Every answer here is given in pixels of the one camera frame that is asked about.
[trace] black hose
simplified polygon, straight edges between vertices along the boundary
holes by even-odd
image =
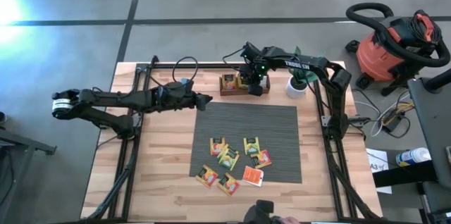
[[[392,16],[393,12],[391,9],[380,3],[360,3],[355,4],[351,7],[349,7],[346,10],[346,16],[357,23],[361,23],[363,25],[366,25],[378,33],[380,33],[384,38],[384,45],[390,48],[391,51],[394,52],[396,56],[399,56],[400,58],[403,58],[408,61],[413,61],[416,63],[419,63],[421,66],[428,66],[428,67],[441,67],[450,62],[450,52],[448,51],[445,43],[443,40],[440,40],[435,47],[435,50],[437,51],[438,59],[435,58],[426,58],[423,56],[420,56],[418,54],[415,54],[413,52],[410,52],[404,48],[402,48],[390,35],[387,28],[382,25],[377,20],[374,20],[372,18],[368,18],[362,15],[358,15],[355,13],[355,11],[360,11],[364,9],[373,9],[380,11],[384,14],[384,16],[387,18],[388,16]]]

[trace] gray floor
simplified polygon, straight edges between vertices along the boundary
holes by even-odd
[[[0,0],[0,23],[7,20],[123,20],[132,0]],[[391,6],[396,15],[408,16],[424,9],[434,16],[451,15],[451,0],[140,0],[136,19],[344,17],[355,3],[377,1]],[[445,42],[451,46],[451,23],[439,22]],[[30,172],[11,214],[14,223],[55,223],[77,220],[89,178],[99,131],[81,120],[59,121],[51,117],[51,93],[70,88],[108,89],[111,84],[124,27],[119,26],[0,26],[0,110],[9,114],[8,130],[57,144],[55,156],[35,154]],[[371,30],[356,23],[243,24],[243,25],[141,25],[130,34],[125,61],[162,61],[195,56],[218,61],[242,46],[277,45],[287,51],[296,46],[306,54],[343,60],[358,75],[355,59],[344,45]],[[425,69],[421,75],[443,71]],[[380,108],[393,103],[402,90],[381,98],[366,93]],[[358,93],[356,100],[365,101]],[[365,116],[376,114],[358,106]],[[416,114],[412,128],[402,139],[381,133],[368,137],[367,147],[411,149],[425,145]],[[394,195],[380,195],[384,216],[407,220],[415,207],[412,189],[397,188]]]

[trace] gray woven mat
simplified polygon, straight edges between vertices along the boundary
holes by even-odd
[[[206,164],[220,176],[229,172],[241,180],[245,166],[251,166],[245,155],[243,137],[258,137],[260,150],[268,150],[272,164],[263,167],[264,181],[301,183],[301,161],[297,131],[297,111],[294,106],[209,103],[198,111],[190,176],[195,176]],[[210,137],[225,137],[226,143],[240,152],[233,171],[218,164],[210,155]]]

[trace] shop vacuum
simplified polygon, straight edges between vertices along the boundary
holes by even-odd
[[[380,11],[384,19],[379,22],[356,14],[365,9]],[[394,16],[384,4],[361,3],[349,7],[346,16],[375,30],[362,41],[352,40],[345,47],[357,55],[362,73],[356,86],[361,89],[372,82],[391,82],[381,91],[387,96],[397,87],[407,87],[407,81],[423,67],[438,68],[450,62],[440,28],[422,10],[406,19]],[[431,57],[434,51],[438,58]]]

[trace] spray can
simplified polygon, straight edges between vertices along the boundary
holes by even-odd
[[[421,163],[423,161],[430,161],[431,155],[429,150],[424,147],[419,147],[396,156],[396,163],[400,167],[414,165],[415,163]]]

